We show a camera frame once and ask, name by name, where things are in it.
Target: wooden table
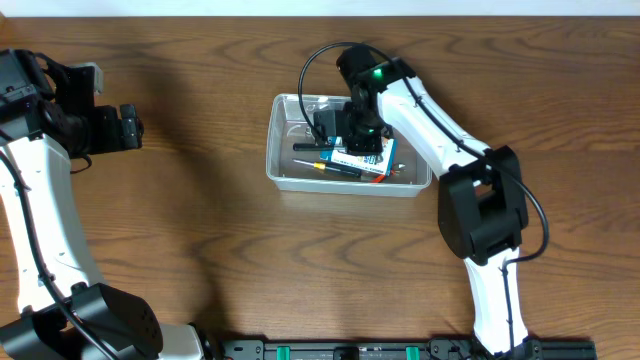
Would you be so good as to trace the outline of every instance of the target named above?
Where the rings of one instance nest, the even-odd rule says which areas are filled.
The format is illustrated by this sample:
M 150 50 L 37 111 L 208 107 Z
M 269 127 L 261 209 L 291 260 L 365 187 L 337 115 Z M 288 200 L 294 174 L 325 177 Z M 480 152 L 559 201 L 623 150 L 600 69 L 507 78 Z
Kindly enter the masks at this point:
M 415 199 L 280 192 L 265 176 L 273 98 L 320 46 L 367 41 L 403 57 L 435 100 L 493 147 L 509 144 L 551 221 L 519 268 L 541 337 L 640 352 L 640 31 L 625 18 L 9 19 L 0 47 L 95 61 L 100 104 L 134 103 L 141 151 L 73 177 L 110 284 L 163 322 L 270 339 L 469 334 L 461 260 L 436 224 L 437 183 Z M 333 64 L 305 91 L 346 95 Z M 525 252 L 539 245 L 531 210 Z M 6 222 L 0 323 L 18 317 Z

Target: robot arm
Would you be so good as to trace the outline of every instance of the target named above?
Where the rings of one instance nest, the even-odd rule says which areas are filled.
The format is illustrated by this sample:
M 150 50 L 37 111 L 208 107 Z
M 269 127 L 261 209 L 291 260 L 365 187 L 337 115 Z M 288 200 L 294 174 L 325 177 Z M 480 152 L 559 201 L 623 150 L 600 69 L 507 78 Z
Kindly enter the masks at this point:
M 121 106 L 120 120 L 114 108 L 94 106 L 94 92 L 101 92 L 95 64 L 66 67 L 43 57 L 55 94 L 35 54 L 0 52 L 0 151 L 27 187 L 31 213 L 27 224 L 16 178 L 0 166 L 0 194 L 20 269 L 21 314 L 0 328 L 0 343 L 15 359 L 103 359 L 77 328 L 64 330 L 68 318 L 60 303 L 119 359 L 203 359 L 193 326 L 159 324 L 144 300 L 106 285 L 73 201 L 70 158 L 142 146 L 135 108 Z M 59 300 L 42 284 L 27 226 Z
M 450 133 L 478 154 L 519 176 L 515 154 L 508 148 L 492 151 L 485 143 L 464 131 L 429 96 L 422 81 L 402 60 L 397 66 L 375 61 L 366 48 L 352 47 L 337 61 L 338 68 L 352 92 L 353 109 L 360 115 L 360 133 L 371 133 L 371 141 L 380 137 L 382 126 L 400 132 L 425 159 L 440 180 L 439 226 L 451 250 L 464 259 L 473 293 L 476 319 L 474 334 L 491 354 L 510 348 L 508 308 L 501 272 L 502 265 L 518 257 L 520 230 L 527 225 L 524 194 L 510 180 L 461 150 L 416 104 L 396 69 L 408 74 L 408 82 L 426 109 Z M 492 190 L 476 195 L 477 185 Z M 516 284 L 516 266 L 509 267 L 514 346 L 528 335 L 522 321 Z

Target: white box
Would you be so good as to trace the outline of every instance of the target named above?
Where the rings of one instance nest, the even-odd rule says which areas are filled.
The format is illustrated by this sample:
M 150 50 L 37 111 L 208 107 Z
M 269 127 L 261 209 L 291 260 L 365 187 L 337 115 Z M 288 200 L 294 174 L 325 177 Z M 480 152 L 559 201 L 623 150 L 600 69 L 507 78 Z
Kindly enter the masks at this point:
M 350 98 L 303 95 L 303 100 L 309 118 L 313 119 L 313 112 L 342 109 L 344 103 Z M 313 142 L 308 128 L 300 112 L 298 95 L 276 96 L 267 135 L 267 176 L 280 190 L 415 197 L 431 184 L 431 169 L 409 142 L 397 132 L 394 133 L 394 138 L 398 139 L 398 145 L 393 163 L 402 163 L 405 167 L 399 175 L 388 177 L 382 183 L 328 175 L 296 164 L 291 161 L 292 158 L 320 161 L 318 151 L 293 151 L 294 143 Z

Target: green connector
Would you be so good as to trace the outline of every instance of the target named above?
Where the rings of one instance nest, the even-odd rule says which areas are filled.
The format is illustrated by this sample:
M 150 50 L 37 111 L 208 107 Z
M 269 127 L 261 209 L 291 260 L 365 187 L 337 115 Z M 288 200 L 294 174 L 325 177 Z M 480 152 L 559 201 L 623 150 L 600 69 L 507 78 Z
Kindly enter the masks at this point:
M 288 346 L 278 346 L 278 351 L 276 352 L 276 359 L 277 360 L 290 360 L 291 359 L 291 349 Z
M 407 360 L 420 360 L 420 349 L 415 346 L 407 347 Z

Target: white wall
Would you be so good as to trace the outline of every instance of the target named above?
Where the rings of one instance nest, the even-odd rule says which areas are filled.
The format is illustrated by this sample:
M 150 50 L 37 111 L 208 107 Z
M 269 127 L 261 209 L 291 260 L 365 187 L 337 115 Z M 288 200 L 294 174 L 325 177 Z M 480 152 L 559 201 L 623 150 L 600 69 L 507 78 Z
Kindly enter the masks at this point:
M 640 15 L 640 0 L 0 0 L 24 16 Z

